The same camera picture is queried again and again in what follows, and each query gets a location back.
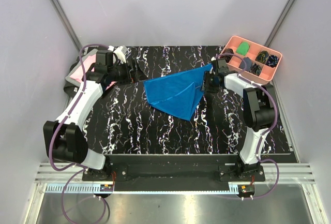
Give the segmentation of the blue satin napkin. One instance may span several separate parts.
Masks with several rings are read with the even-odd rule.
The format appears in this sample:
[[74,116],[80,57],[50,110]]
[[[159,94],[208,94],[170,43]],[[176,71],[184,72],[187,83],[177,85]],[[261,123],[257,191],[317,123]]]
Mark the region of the blue satin napkin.
[[204,92],[204,74],[212,64],[144,81],[149,105],[182,120],[191,120]]

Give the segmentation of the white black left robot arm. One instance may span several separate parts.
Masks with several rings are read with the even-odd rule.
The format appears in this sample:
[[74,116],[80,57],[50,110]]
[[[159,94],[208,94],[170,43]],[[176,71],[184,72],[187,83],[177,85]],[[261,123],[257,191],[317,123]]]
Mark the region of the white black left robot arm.
[[106,157],[88,147],[83,126],[94,104],[112,84],[127,85],[147,79],[136,59],[126,59],[127,48],[120,46],[98,50],[89,67],[82,65],[82,82],[71,103],[55,120],[43,126],[45,147],[51,166],[55,160],[84,169],[94,169],[98,179],[105,181],[112,173]]

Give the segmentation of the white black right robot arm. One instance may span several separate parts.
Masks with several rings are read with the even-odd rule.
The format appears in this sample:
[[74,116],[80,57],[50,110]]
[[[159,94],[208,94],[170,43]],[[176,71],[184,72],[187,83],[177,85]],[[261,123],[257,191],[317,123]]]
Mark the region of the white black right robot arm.
[[211,64],[211,70],[204,73],[201,90],[217,93],[225,88],[243,99],[247,132],[235,165],[235,175],[239,180],[246,181],[259,169],[263,143],[277,124],[279,114],[275,90],[271,84],[261,85],[246,79],[239,72],[231,71],[224,58],[212,58]]

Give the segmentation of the brown patterned rolled tie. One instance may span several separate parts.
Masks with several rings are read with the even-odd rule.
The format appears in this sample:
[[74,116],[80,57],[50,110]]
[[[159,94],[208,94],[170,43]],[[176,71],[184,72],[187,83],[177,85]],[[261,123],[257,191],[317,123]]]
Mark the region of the brown patterned rolled tie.
[[226,63],[228,63],[231,60],[234,52],[231,48],[226,48],[224,49],[223,54],[224,54],[223,58],[225,59]]

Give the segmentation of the grey folded shirt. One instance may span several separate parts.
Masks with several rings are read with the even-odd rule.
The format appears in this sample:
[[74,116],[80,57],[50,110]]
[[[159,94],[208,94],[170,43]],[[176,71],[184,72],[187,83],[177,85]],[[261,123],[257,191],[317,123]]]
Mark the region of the grey folded shirt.
[[[86,72],[91,66],[90,62],[88,61],[88,58],[88,55],[82,57],[84,69]],[[76,86],[79,86],[83,82],[83,69],[79,57],[77,58],[77,61],[70,67],[69,74],[65,77],[65,80]]]

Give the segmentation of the grey rolled cloth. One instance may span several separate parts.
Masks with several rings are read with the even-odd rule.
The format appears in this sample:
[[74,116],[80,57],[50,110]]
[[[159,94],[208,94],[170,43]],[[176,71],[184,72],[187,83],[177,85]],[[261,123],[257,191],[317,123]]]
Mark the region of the grey rolled cloth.
[[249,71],[252,67],[252,60],[249,57],[244,57],[239,65],[240,70]]

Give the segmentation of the pink folded shirt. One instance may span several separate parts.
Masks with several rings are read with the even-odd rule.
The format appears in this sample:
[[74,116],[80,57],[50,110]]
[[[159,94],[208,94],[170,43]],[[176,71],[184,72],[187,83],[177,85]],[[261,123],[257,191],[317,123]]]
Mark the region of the pink folded shirt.
[[[92,63],[96,61],[96,55],[91,56],[84,56],[83,57],[83,65],[85,68],[85,71],[87,71]],[[72,71],[69,73],[69,75],[65,78],[67,82],[73,84],[76,87],[80,87],[80,84],[83,82],[83,70],[80,63],[78,63]]]

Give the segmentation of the dark green patterned rolled tie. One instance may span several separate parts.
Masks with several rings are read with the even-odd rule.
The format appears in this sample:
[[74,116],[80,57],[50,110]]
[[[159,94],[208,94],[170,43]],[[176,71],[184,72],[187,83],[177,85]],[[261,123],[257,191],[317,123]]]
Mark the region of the dark green patterned rolled tie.
[[262,67],[259,64],[254,63],[249,72],[255,76],[259,76],[262,72]]

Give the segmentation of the green rolled cloth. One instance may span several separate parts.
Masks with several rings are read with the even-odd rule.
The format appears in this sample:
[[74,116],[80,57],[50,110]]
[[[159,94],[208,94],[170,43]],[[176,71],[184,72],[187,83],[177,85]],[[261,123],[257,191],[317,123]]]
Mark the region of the green rolled cloth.
[[249,49],[250,49],[250,44],[248,42],[243,41],[237,47],[236,53],[245,56],[248,53]]

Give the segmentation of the pink divided organizer tray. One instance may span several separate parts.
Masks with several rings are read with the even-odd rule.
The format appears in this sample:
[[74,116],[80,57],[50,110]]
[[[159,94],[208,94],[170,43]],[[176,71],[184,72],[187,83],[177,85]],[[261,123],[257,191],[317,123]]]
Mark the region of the pink divided organizer tray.
[[[248,42],[250,44],[250,49],[245,56],[242,56],[242,55],[236,53],[237,47],[243,41]],[[231,60],[227,63],[231,70],[241,71],[239,68],[239,65],[242,62],[244,57],[249,57],[252,60],[253,64],[254,63],[259,64],[262,67],[262,72],[259,76],[255,76],[255,75],[251,74],[249,71],[242,70],[243,71],[242,75],[245,78],[252,80],[254,82],[257,82],[257,83],[261,83],[261,84],[267,84],[268,82],[270,82],[273,79],[273,77],[276,73],[276,70],[282,60],[282,54],[280,52],[273,50],[271,48],[265,47],[261,44],[255,43],[253,41],[250,41],[248,39],[242,38],[240,36],[232,36],[230,38],[230,40],[227,42],[227,44],[225,45],[224,49],[226,49],[226,48],[231,48],[234,52]],[[260,51],[264,51],[264,50],[267,51],[269,53],[269,55],[276,55],[279,57],[279,62],[275,68],[267,66],[266,63],[261,64],[255,60],[258,53]]]

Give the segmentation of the black folded garment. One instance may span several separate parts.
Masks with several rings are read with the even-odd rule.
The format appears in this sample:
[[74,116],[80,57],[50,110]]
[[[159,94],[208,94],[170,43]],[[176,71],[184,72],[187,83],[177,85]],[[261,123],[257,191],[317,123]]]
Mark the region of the black folded garment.
[[[96,52],[97,52],[97,47],[94,46],[94,47],[89,47],[89,48],[86,48],[82,55],[85,56],[85,55],[88,55],[88,56],[91,56],[91,55],[96,55]],[[78,91],[78,87],[74,86],[73,84],[67,82],[65,80],[65,85],[64,85],[64,92],[70,96],[70,97],[74,97]]]

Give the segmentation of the blue yellow patterned rolled tie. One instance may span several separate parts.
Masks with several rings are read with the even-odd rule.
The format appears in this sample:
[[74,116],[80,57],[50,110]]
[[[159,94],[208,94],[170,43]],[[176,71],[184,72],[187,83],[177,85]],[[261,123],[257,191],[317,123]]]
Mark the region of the blue yellow patterned rolled tie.
[[264,51],[260,51],[258,53],[258,55],[256,56],[256,59],[255,60],[257,62],[261,63],[261,64],[265,64],[266,61],[267,61],[267,59],[268,59],[268,57],[269,57],[269,53],[264,50]]

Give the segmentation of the dark blue patterned rolled tie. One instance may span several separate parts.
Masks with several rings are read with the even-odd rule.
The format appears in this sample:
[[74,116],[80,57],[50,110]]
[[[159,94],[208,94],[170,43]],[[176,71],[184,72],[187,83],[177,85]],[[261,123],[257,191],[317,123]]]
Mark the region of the dark blue patterned rolled tie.
[[272,68],[275,68],[279,62],[279,57],[276,55],[269,55],[266,65]]

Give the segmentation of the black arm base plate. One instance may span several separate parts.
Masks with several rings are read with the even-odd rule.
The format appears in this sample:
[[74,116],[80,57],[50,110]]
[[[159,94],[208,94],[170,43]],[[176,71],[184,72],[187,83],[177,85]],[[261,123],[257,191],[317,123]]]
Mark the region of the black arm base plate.
[[235,155],[110,155],[104,172],[88,170],[84,182],[115,181],[116,193],[232,195],[240,184],[266,181],[264,168],[239,174]]

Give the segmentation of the aluminium frame rail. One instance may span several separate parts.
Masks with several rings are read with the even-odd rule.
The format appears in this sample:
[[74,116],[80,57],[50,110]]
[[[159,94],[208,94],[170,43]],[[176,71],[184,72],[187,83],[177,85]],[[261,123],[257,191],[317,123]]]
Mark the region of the aluminium frame rail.
[[70,40],[72,41],[74,47],[80,51],[80,49],[82,48],[82,44],[76,34],[76,32],[74,31],[74,28],[72,26],[72,24],[70,23],[61,3],[59,0],[50,0],[51,5],[53,6],[55,12],[57,13],[64,29],[66,30]]

